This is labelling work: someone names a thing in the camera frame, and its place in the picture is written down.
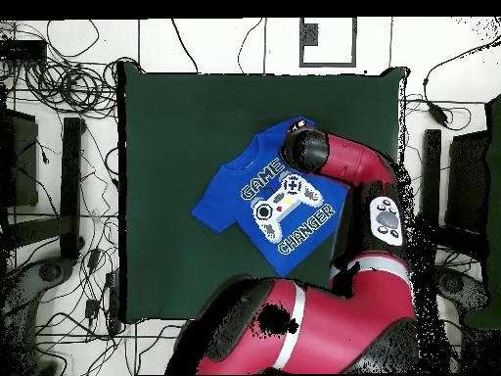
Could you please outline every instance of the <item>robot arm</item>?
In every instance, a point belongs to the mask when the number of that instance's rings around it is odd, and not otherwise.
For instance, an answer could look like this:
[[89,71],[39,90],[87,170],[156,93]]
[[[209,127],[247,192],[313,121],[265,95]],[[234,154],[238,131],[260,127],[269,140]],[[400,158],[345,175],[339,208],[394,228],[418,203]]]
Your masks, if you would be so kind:
[[295,170],[351,189],[330,288],[241,278],[184,330],[166,373],[181,370],[179,355],[196,342],[196,326],[208,342],[202,355],[192,355],[197,374],[411,371],[418,358],[415,314],[393,171],[374,150],[306,125],[292,128],[281,157]]

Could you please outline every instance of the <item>t-shirt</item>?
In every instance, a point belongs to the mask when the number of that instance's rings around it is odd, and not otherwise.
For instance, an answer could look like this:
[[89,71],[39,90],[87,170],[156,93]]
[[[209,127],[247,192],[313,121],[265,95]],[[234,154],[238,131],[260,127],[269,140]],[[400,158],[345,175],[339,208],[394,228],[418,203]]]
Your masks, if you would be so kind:
[[294,117],[254,135],[223,164],[192,216],[217,234],[238,222],[278,275],[289,274],[338,227],[347,190],[326,177],[291,169],[279,152]]

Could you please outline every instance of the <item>dark green cloth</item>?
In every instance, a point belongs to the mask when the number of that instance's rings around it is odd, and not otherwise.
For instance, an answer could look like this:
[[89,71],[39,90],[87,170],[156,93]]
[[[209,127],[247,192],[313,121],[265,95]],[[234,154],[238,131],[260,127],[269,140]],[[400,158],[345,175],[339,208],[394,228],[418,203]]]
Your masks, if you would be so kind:
[[[221,164],[255,133],[304,115],[396,158],[405,69],[382,76],[126,72],[127,319],[193,318],[240,273],[275,272],[238,224],[216,235],[191,217]],[[289,276],[325,285],[332,238]]]
[[478,329],[501,330],[501,95],[485,106],[491,143],[486,160],[490,172],[486,234],[489,253],[482,264],[491,302],[482,310],[467,313],[465,323]]

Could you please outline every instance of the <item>black cable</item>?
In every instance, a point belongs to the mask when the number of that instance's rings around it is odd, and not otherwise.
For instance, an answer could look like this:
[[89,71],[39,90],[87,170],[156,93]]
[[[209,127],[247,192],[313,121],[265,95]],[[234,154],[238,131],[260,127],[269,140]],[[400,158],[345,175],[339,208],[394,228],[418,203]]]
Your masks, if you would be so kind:
[[107,169],[107,171],[109,171],[110,173],[112,174],[116,174],[118,175],[118,173],[114,170],[111,170],[110,169],[110,165],[108,164],[108,157],[110,156],[111,153],[115,152],[116,150],[118,150],[118,147],[115,147],[114,149],[111,149],[107,152],[106,156],[105,156],[105,168]]
[[139,353],[139,356],[138,356],[138,366],[137,366],[137,374],[139,375],[139,371],[141,370],[141,356],[144,354],[144,353],[147,353],[148,351],[150,351],[152,348],[155,347],[155,345],[159,342],[160,339],[176,339],[176,337],[172,336],[172,337],[163,337],[162,334],[163,332],[166,330],[166,329],[170,329],[170,328],[176,328],[176,329],[181,329],[182,326],[176,326],[175,324],[169,324],[167,326],[164,326],[160,332],[159,332],[159,335],[157,336],[157,338],[155,339],[155,341],[146,349],[144,349],[142,352]]
[[170,21],[172,22],[172,25],[174,26],[174,30],[176,31],[177,38],[179,39],[179,43],[181,43],[181,46],[183,47],[186,55],[188,55],[188,58],[191,59],[191,61],[193,62],[193,65],[195,66],[195,72],[199,73],[199,67],[197,67],[197,63],[195,62],[195,60],[192,58],[192,56],[190,55],[190,53],[188,52],[188,50],[184,46],[184,42],[183,42],[183,39],[181,39],[181,35],[179,34],[179,30],[177,29],[176,22],[174,21],[174,19],[171,19]]
[[250,33],[251,33],[251,32],[252,32],[252,31],[253,31],[256,27],[258,27],[258,26],[259,26],[259,24],[262,22],[262,20],[263,20],[263,19],[264,19],[264,18],[261,18],[261,19],[259,20],[259,22],[257,22],[257,24],[256,24],[256,25],[254,25],[254,26],[253,26],[253,27],[252,27],[252,28],[251,28],[251,29],[247,32],[246,37],[244,38],[244,41],[242,42],[242,46],[240,47],[240,51],[239,51],[239,54],[238,54],[238,56],[237,56],[237,62],[239,63],[240,71],[242,71],[242,73],[244,73],[244,70],[242,69],[242,66],[240,65],[240,54],[242,53],[242,49],[244,49],[244,45],[245,45],[245,43],[246,43],[246,40],[247,40],[247,38],[248,38],[249,34],[250,34]]
[[123,347],[124,347],[124,354],[125,354],[125,365],[127,366],[127,370],[129,372],[129,375],[134,376],[134,374],[132,373],[132,370],[130,370],[129,359],[127,357],[127,339],[123,339]]
[[37,179],[35,179],[33,176],[31,176],[26,170],[24,170],[22,167],[19,167],[19,166],[16,166],[16,168],[21,172],[23,173],[25,176],[29,177],[31,180],[33,180],[35,183],[37,183],[42,189],[43,191],[45,192],[45,194],[47,195],[47,198],[49,199],[49,203],[51,204],[51,208],[52,208],[52,211],[54,212],[54,215],[56,216],[56,218],[58,220],[61,220],[60,217],[59,217],[59,214],[58,214],[58,211],[56,210],[56,207],[54,206],[54,202],[52,202],[52,198],[51,198],[51,195],[49,194],[49,192],[47,191],[47,189],[45,188],[45,186],[43,185],[43,183],[41,183],[40,181],[38,181]]
[[31,259],[33,258],[33,256],[35,255],[35,253],[40,249],[40,248],[43,248],[43,247],[46,247],[47,245],[49,244],[52,244],[53,242],[56,242],[57,240],[59,239],[59,237],[57,238],[54,238],[54,239],[51,239],[50,241],[47,241],[46,243],[40,245],[39,247],[35,248],[33,250],[33,252],[29,255],[29,257],[27,258],[27,260],[25,262],[23,262],[21,265],[19,265],[17,268],[13,269],[12,271],[8,272],[6,274],[6,276],[10,276],[12,274],[15,274],[17,273],[18,271],[21,271],[27,264],[29,264],[29,262],[31,261]]
[[445,65],[445,64],[448,64],[452,61],[455,61],[456,59],[461,59],[461,58],[464,58],[468,55],[473,55],[474,53],[476,52],[481,52],[482,50],[484,49],[489,49],[491,47],[496,47],[496,46],[499,46],[501,44],[501,35],[497,36],[494,40],[486,43],[485,45],[480,45],[480,46],[477,46],[475,48],[472,48],[472,49],[469,49],[468,51],[466,52],[463,52],[453,58],[450,58],[446,61],[443,61],[437,65],[435,65],[433,68],[430,69],[430,71],[428,72],[427,76],[425,77],[425,79],[423,80],[423,91],[424,91],[424,95],[425,95],[425,100],[426,100],[426,103],[427,105],[429,106],[429,111],[430,111],[430,114],[433,116],[433,118],[440,124],[442,125],[443,127],[451,130],[451,131],[461,131],[463,129],[465,129],[468,125],[470,125],[470,123],[472,122],[472,113],[469,109],[467,108],[464,108],[464,107],[461,107],[461,108],[454,108],[455,110],[465,110],[466,112],[468,112],[469,114],[469,120],[467,122],[466,125],[464,125],[463,127],[461,128],[453,128],[453,127],[450,127],[448,124],[449,122],[447,122],[446,120],[446,117],[444,115],[444,111],[446,111],[447,109],[444,109],[440,106],[438,106],[437,104],[434,104],[429,98],[428,98],[428,94],[427,94],[427,86],[430,82],[430,75],[432,74],[432,72],[434,70],[436,70],[437,68]]
[[114,349],[114,351],[113,351],[113,352],[112,352],[112,353],[108,356],[108,358],[106,358],[106,359],[103,361],[103,363],[101,363],[101,367],[102,367],[104,363],[106,363],[108,360],[110,360],[110,359],[112,358],[112,356],[114,355],[114,353],[115,353],[115,352],[116,352],[116,350],[118,349],[118,346],[119,346],[119,344],[120,344],[120,343],[121,343],[121,339],[120,339],[120,341],[119,341],[117,344],[113,344],[113,345],[111,345],[111,346],[107,347],[107,348],[105,349],[105,351],[104,351],[104,352],[102,352],[102,353],[101,353],[101,354],[97,357],[97,359],[96,359],[96,360],[94,360],[94,361],[90,364],[89,369],[87,370],[87,372],[85,372],[85,373],[84,373],[83,375],[81,375],[81,376],[89,376],[89,374],[90,374],[90,373],[92,373],[94,370],[97,370],[97,367],[96,367],[96,368],[94,368],[94,369],[92,369],[92,367],[93,367],[93,366],[94,366],[94,365],[95,365],[95,364],[99,361],[99,359],[101,359],[101,357],[102,357],[102,356],[105,356],[105,355],[106,355],[106,353],[108,353],[108,351],[109,351],[109,350]]
[[39,353],[46,354],[48,356],[55,357],[57,359],[62,360],[65,363],[65,367],[63,367],[63,371],[61,372],[61,374],[59,376],[63,376],[65,374],[67,367],[68,367],[68,361],[65,357],[59,356],[58,354],[53,354],[53,353],[42,351],[39,348],[36,348],[36,349],[38,350]]
[[96,25],[94,24],[94,22],[92,22],[91,20],[89,20],[89,22],[92,24],[92,26],[94,27],[94,30],[96,30],[96,39],[89,45],[87,46],[84,50],[82,50],[81,52],[78,52],[77,54],[75,55],[63,55],[58,49],[56,49],[56,47],[54,46],[54,44],[52,43],[51,41],[51,38],[50,38],[50,35],[49,35],[49,25],[52,23],[53,21],[48,21],[47,22],[47,43],[50,45],[50,47],[60,56],[60,58],[62,59],[65,59],[65,58],[77,58],[79,57],[80,55],[83,55],[85,52],[87,52],[90,48],[92,48],[92,46],[94,46],[98,40],[99,40],[99,30],[98,28],[96,27]]
[[137,376],[137,323],[134,324],[134,376]]

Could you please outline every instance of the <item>t-shirt sleeve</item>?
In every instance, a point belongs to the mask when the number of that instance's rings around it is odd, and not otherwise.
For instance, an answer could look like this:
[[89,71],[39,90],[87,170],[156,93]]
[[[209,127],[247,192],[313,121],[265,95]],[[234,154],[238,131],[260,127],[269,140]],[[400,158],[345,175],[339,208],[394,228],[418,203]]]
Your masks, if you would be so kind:
[[236,219],[219,196],[216,186],[217,181],[214,179],[205,190],[204,196],[193,208],[192,216],[219,234],[235,223]]

